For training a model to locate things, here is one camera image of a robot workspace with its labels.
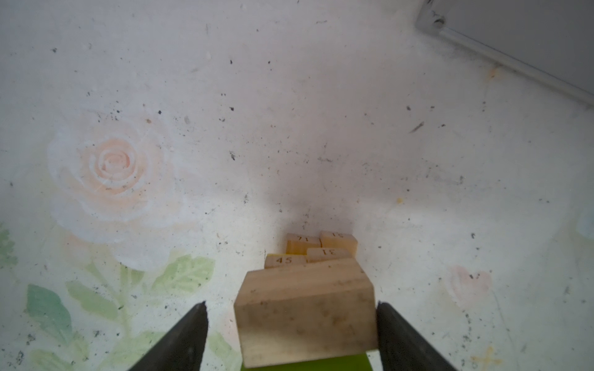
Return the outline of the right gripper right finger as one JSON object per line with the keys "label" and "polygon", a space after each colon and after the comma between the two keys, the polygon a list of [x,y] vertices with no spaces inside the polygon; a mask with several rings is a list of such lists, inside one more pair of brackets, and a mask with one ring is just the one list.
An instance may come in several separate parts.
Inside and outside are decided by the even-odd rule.
{"label": "right gripper right finger", "polygon": [[383,371],[456,370],[389,303],[378,303],[376,317]]}

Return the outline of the green wood block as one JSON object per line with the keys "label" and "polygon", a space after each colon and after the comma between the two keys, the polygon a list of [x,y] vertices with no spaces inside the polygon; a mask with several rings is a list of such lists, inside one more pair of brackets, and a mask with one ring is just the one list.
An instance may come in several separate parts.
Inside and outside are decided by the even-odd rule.
{"label": "green wood block", "polygon": [[275,366],[263,366],[255,368],[241,367],[241,371],[372,371],[370,360],[366,353],[330,358],[324,360],[312,360],[299,363],[286,363]]}

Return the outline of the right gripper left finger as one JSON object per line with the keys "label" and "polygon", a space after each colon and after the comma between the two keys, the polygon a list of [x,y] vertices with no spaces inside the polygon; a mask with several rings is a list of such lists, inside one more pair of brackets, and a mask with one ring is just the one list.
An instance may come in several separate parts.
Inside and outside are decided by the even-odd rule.
{"label": "right gripper left finger", "polygon": [[130,371],[199,371],[209,321],[205,301],[196,304]]}

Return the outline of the natural wood block with hole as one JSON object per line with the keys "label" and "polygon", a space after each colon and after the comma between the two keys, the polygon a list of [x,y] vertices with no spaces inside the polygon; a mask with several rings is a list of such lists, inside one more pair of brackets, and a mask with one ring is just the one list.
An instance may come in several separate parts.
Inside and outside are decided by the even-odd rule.
{"label": "natural wood block with hole", "polygon": [[307,263],[332,261],[344,258],[352,258],[351,252],[345,248],[309,248],[306,253]]}

